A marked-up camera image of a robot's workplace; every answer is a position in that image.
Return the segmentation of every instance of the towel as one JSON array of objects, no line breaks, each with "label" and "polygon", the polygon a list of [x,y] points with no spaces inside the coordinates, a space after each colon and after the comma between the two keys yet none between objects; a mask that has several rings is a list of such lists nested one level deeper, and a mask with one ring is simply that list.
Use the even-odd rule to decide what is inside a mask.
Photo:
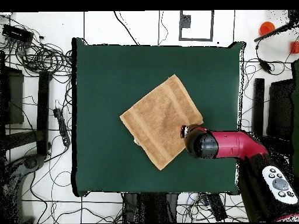
[{"label": "towel", "polygon": [[136,102],[120,119],[159,170],[184,150],[185,143],[180,137],[182,125],[203,123],[176,75]]}]

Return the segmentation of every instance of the green table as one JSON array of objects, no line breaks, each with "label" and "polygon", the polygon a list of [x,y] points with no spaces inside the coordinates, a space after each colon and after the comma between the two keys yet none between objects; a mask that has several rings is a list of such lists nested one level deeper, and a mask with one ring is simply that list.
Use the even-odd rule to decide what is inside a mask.
[{"label": "green table", "polygon": [[80,38],[73,39],[77,66],[73,73],[77,79],[77,116],[72,125],[77,135],[72,139],[74,191],[237,191],[235,159],[194,159],[184,150],[159,171],[133,142],[119,116],[175,74],[207,128],[236,130],[243,45],[85,45]]}]

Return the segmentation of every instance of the orange object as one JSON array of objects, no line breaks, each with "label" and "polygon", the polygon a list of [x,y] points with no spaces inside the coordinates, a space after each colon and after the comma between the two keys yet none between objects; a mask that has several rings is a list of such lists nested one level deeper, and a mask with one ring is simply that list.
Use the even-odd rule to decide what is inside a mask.
[{"label": "orange object", "polygon": [[259,28],[259,35],[263,36],[270,33],[275,29],[275,26],[272,22],[264,22]]},{"label": "orange object", "polygon": [[290,51],[292,54],[299,53],[299,41],[290,42]]}]

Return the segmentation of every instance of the cable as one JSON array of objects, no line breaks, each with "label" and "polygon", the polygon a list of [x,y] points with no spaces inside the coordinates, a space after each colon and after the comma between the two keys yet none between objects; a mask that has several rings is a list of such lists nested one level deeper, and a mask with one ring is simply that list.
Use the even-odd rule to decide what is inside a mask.
[{"label": "cable", "polygon": [[63,215],[74,214],[74,213],[77,213],[77,212],[79,212],[79,211],[81,211],[81,210],[83,210],[83,209],[86,210],[86,211],[88,211],[88,212],[91,213],[92,215],[97,216],[98,218],[101,218],[102,221],[105,221],[105,222],[107,222],[107,223],[114,223],[114,221],[108,221],[108,220],[106,220],[107,218],[112,218],[111,216],[107,216],[107,217],[104,218],[104,217],[102,217],[102,216],[99,216],[99,215],[93,213],[93,212],[92,212],[90,209],[88,209],[88,208],[82,208],[82,209],[78,209],[78,210],[76,210],[76,211],[66,212],[66,213],[62,213],[62,214],[60,214],[60,215],[58,216],[58,218],[55,220],[54,224],[57,223],[58,219],[59,219],[61,216],[63,216]]},{"label": "cable", "polygon": [[129,31],[128,28],[126,27],[126,25],[125,25],[123,22],[121,22],[121,20],[117,17],[116,12],[113,11],[113,13],[114,13],[116,19],[117,19],[117,20],[124,26],[124,28],[127,30],[128,34],[129,34],[129,35],[131,36],[131,38],[134,40],[135,44],[136,44],[137,46],[139,46],[140,44],[137,43],[137,42],[135,41],[135,39],[133,38],[132,34],[130,33],[130,31]]},{"label": "cable", "polygon": [[48,204],[43,199],[41,199],[40,197],[38,197],[37,195],[35,195],[35,193],[32,191],[32,184],[33,184],[34,180],[35,180],[35,171],[33,172],[33,180],[32,180],[31,185],[30,185],[30,191],[31,191],[31,193],[32,193],[33,196],[35,196],[38,200],[44,202],[45,205],[46,205],[46,208],[44,209],[43,213],[40,215],[39,219],[37,220],[37,224],[39,224],[41,217],[45,214],[45,212],[46,212],[46,210],[48,208]]},{"label": "cable", "polygon": [[167,39],[167,36],[168,36],[168,29],[164,26],[164,24],[163,24],[163,22],[162,22],[162,20],[163,20],[163,15],[164,15],[164,11],[162,12],[161,24],[162,24],[162,26],[166,29],[167,34],[166,34],[165,38],[159,42],[159,46],[160,46],[160,44],[161,44],[164,40]]},{"label": "cable", "polygon": [[[260,40],[260,41],[258,42],[258,44],[256,45],[256,47],[255,47],[255,51],[256,51],[256,57],[258,58],[258,60],[259,60],[259,62],[260,62],[260,66],[261,66],[266,72],[268,72],[268,73],[271,74],[271,75],[280,75],[280,74],[282,74],[282,73],[284,72],[284,70],[285,70],[286,68],[289,69],[289,70],[291,70],[290,68],[288,68],[288,67],[286,66],[286,62],[287,62],[289,56],[291,55],[291,51],[292,51],[292,49],[293,49],[295,43],[294,43],[293,47],[291,48],[291,51],[290,51],[290,53],[288,54],[288,56],[287,56],[287,58],[286,58],[286,60],[285,60],[284,62],[282,62],[282,61],[272,61],[272,62],[268,62],[268,61],[262,60],[262,59],[259,57],[259,55],[258,55],[259,43],[260,43],[261,41],[262,41],[262,40]],[[272,63],[274,63],[274,62],[275,62],[275,63],[278,63],[278,64],[283,64],[283,70],[282,70],[280,73],[276,73],[276,74],[275,74],[275,73],[272,73],[272,71],[275,70],[275,66],[272,64]]]}]

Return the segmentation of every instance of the button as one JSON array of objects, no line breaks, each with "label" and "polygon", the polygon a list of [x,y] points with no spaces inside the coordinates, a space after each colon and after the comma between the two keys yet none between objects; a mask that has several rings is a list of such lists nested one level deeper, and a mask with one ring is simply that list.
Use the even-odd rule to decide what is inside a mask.
[{"label": "button", "polygon": [[295,194],[292,193],[292,192],[290,192],[290,191],[287,192],[287,195],[290,196],[290,197],[292,197],[292,198],[295,196]]},{"label": "button", "polygon": [[283,191],[278,192],[278,195],[282,198],[286,196],[286,194]]},{"label": "button", "polygon": [[280,191],[287,191],[288,190],[288,182],[282,178],[276,178],[273,180],[272,185],[275,189]]}]

